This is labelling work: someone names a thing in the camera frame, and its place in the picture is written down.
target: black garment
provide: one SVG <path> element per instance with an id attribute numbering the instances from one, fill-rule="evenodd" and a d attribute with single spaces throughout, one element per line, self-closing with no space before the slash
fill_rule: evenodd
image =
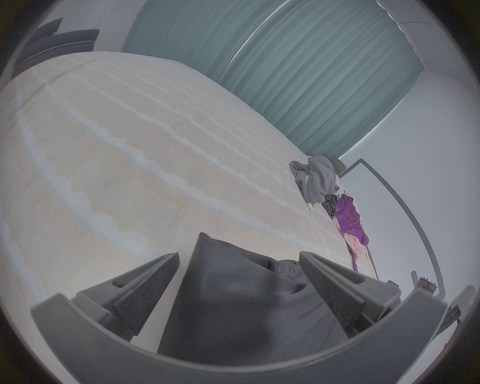
<path id="1" fill-rule="evenodd" d="M 337 201 L 338 199 L 335 195 L 325 195 L 325 201 L 322 203 L 332 220 L 335 217 L 335 205 Z"/>
<path id="2" fill-rule="evenodd" d="M 259 365 L 346 340 L 298 262 L 200 233 L 158 353 L 205 364 Z"/>

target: gray cloth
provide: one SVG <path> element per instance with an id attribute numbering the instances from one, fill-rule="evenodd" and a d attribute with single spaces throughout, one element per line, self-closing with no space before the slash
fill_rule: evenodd
<path id="1" fill-rule="evenodd" d="M 306 203 L 323 203 L 325 195 L 338 191 L 335 170 L 325 156 L 309 157 L 308 164 L 290 161 L 290 170 Z"/>
<path id="2" fill-rule="evenodd" d="M 245 366 L 300 358 L 346 340 L 298 262 L 200 233 L 158 353 Z"/>

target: bedsheet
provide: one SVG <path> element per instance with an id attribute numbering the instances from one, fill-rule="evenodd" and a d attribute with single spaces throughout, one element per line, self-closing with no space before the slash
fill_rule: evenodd
<path id="1" fill-rule="evenodd" d="M 309 211 L 290 172 L 291 160 L 307 156 L 181 63 L 111 52 L 55 58 L 7 85 L 0 116 L 0 297 L 65 381 L 30 307 L 179 252 L 161 300 L 168 313 L 199 232 L 278 259 L 311 251 L 351 268 L 327 212 Z M 367 264 L 361 272 L 374 276 Z"/>

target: teal curtain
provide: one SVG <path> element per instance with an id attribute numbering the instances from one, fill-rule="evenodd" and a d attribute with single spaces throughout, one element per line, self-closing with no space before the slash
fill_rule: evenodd
<path id="1" fill-rule="evenodd" d="M 181 61 L 238 96 L 303 152 L 337 157 L 423 71 L 375 0 L 149 0 L 123 50 Z"/>

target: green curtain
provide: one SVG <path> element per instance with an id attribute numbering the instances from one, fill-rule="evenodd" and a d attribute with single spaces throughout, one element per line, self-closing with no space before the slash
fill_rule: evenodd
<path id="1" fill-rule="evenodd" d="M 303 152 L 337 157 L 423 71 L 375 0 L 149 0 L 123 51 L 183 62 Z"/>

